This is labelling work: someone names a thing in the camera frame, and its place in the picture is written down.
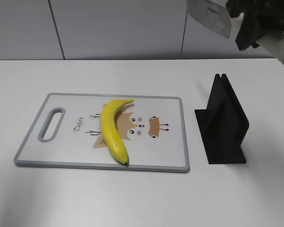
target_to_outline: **white table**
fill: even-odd
[[[209,165],[194,109],[226,73],[246,165]],[[187,174],[16,167],[50,92],[179,96]],[[284,66],[276,60],[0,61],[0,227],[284,227]]]

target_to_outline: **cutting board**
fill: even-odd
[[[100,131],[100,114],[114,99],[134,99],[116,117],[129,166],[110,155]],[[54,132],[45,138],[55,114]],[[179,97],[50,93],[16,156],[17,166],[186,173],[189,159]]]

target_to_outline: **cartoon deer face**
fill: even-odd
[[[131,117],[132,114],[133,113],[120,113],[115,118],[117,130],[119,131],[121,138],[124,139],[124,140],[131,140],[129,138],[129,135],[135,134],[135,131],[136,131],[137,135],[141,135],[142,131],[141,130],[135,130],[135,128],[144,128],[145,127],[144,124],[139,124],[139,125],[135,124],[136,122],[142,122],[143,119],[141,117],[135,119],[135,118]],[[100,114],[92,115],[91,117],[99,118]],[[156,117],[156,116],[151,117],[149,119],[149,122],[150,122],[150,129],[149,129],[148,134],[152,138],[159,137],[160,130],[162,130],[162,131],[168,131],[169,130],[169,129],[161,128],[161,126],[168,126],[168,124],[160,124],[159,117]],[[90,135],[93,135],[93,136],[99,135],[99,137],[96,140],[93,148],[101,148],[101,147],[106,146],[100,131],[88,131],[86,133],[89,133]]]
[[[121,113],[116,116],[116,127],[117,127],[117,130],[121,138],[124,140],[130,140],[128,135],[134,134],[134,130],[133,130],[134,128],[137,128],[137,127],[144,128],[145,127],[144,124],[140,124],[140,125],[135,124],[134,122],[136,122],[136,119],[131,118],[132,114],[133,113]],[[142,132],[140,130],[137,131],[137,135],[141,135],[141,133]],[[100,135],[98,139],[96,140],[93,148],[101,148],[105,146],[106,144],[103,140],[103,137],[102,135]]]

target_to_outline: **yellow banana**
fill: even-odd
[[[101,113],[101,133],[111,153],[118,162],[128,165],[129,158],[126,147],[115,125],[115,116],[126,104],[132,103],[133,99],[116,99],[104,106]]]

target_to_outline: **black plastic holder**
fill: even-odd
[[[249,122],[226,76],[215,75],[205,110],[195,110],[209,164],[242,164]]]

